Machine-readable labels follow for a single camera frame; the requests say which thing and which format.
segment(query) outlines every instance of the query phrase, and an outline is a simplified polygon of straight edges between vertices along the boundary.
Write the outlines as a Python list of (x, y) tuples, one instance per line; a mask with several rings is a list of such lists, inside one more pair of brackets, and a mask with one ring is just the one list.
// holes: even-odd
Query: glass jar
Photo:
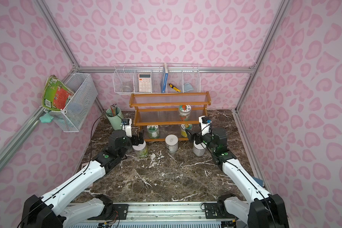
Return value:
[(160, 136), (160, 129), (158, 125), (148, 125), (147, 132), (150, 139), (157, 139)]
[(143, 141), (142, 144), (138, 144), (137, 146), (132, 146), (134, 152), (139, 158), (146, 157), (148, 154), (148, 147), (146, 141)]
[(194, 147), (192, 148), (192, 151), (194, 152), (194, 154), (196, 156), (203, 156), (204, 153), (205, 153), (205, 147), (206, 145), (202, 145), (202, 143), (200, 144), (196, 144), (195, 141), (194, 141)]
[(179, 148), (179, 139), (176, 135), (167, 135), (165, 142), (169, 153), (175, 153)]
[(192, 107), (190, 105), (180, 105), (179, 106), (179, 116), (180, 120), (188, 121), (190, 117), (190, 113), (192, 111)]
[(192, 129), (192, 124), (182, 124), (181, 125), (181, 135), (185, 138), (187, 138), (187, 133), (186, 129), (191, 130)]

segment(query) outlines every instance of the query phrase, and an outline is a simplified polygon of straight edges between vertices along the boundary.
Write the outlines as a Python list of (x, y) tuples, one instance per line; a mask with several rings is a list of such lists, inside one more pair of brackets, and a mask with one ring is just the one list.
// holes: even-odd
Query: pink leopard print wallpaper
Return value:
[(251, 66), (278, 0), (47, 0), (82, 66)]
[(0, 1), (0, 149), (40, 106), (49, 75), (72, 68), (31, 0)]
[(342, 227), (342, 1), (293, 2), (240, 114), (295, 227)]
[[(210, 91), (212, 103), (210, 109), (231, 109), (235, 108), (247, 82), (249, 74), (207, 74), (201, 75), (201, 91)], [(117, 103), (118, 107), (124, 110), (133, 111), (129, 107), (130, 95), (119, 95), (114, 92), (112, 74), (91, 74), (98, 99), (104, 109), (111, 104)]]
[(99, 116), (93, 105), (77, 133), (63, 132), (54, 122), (36, 127), (0, 172), (0, 228), (15, 228), (28, 197), (43, 195), (77, 171)]

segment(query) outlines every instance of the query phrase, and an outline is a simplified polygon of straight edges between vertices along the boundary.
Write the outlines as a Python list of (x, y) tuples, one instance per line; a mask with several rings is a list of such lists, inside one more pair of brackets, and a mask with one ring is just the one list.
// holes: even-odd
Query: blue cloth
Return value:
[(194, 90), (194, 88), (192, 87), (192, 85), (190, 83), (184, 84), (184, 92), (188, 92), (188, 91), (192, 91), (192, 90)]
[(46, 112), (46, 114), (41, 116), (39, 120), (41, 121), (41, 123), (50, 123), (52, 122), (53, 118), (54, 118), (53, 116), (51, 116), (50, 114), (48, 114), (48, 112)]
[(252, 177), (252, 178), (257, 182), (257, 184), (259, 184), (259, 185), (262, 187), (262, 185), (263, 185), (263, 180), (258, 179), (258, 178), (256, 178), (256, 177)]

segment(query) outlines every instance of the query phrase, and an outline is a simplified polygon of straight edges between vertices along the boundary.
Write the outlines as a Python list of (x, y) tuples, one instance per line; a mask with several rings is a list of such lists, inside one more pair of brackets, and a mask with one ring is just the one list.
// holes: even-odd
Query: dark marble surface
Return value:
[[(125, 118), (134, 112), (123, 112)], [(214, 127), (223, 127), (228, 133), (228, 148), (237, 156), (242, 166), (252, 175), (236, 123), (231, 110), (210, 110)], [(92, 137), (92, 156), (108, 142), (112, 127), (103, 117)], [(197, 157), (188, 141), (179, 142), (176, 153), (168, 153), (164, 142), (147, 143), (145, 158), (137, 158), (133, 150), (128, 159), (112, 172), (94, 182), (93, 187), (79, 194), (73, 202), (82, 203), (97, 194), (108, 195), (114, 202), (155, 201), (215, 201), (220, 195), (232, 193), (243, 196), (233, 181), (213, 164), (211, 155)], [(82, 162), (89, 160), (90, 147)]]

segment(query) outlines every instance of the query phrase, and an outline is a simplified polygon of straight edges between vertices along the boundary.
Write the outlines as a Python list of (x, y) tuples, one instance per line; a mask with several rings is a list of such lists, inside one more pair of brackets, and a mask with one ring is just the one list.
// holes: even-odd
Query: wire mesh basket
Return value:
[(98, 92), (90, 74), (74, 73), (65, 85), (75, 92), (72, 99), (62, 111), (46, 112), (64, 132), (79, 132)]
[[(115, 64), (115, 72), (113, 75), (114, 92), (119, 94), (130, 93), (161, 93), (161, 80), (163, 77), (163, 63), (124, 63)], [(167, 68), (169, 75), (167, 77), (167, 85), (165, 93), (177, 93), (176, 90), (169, 87), (172, 84), (178, 88), (181, 93), (200, 92), (200, 73), (199, 64), (176, 64), (168, 63)], [(138, 75), (150, 74), (151, 92), (139, 92)], [(192, 90), (186, 91), (186, 84)]]

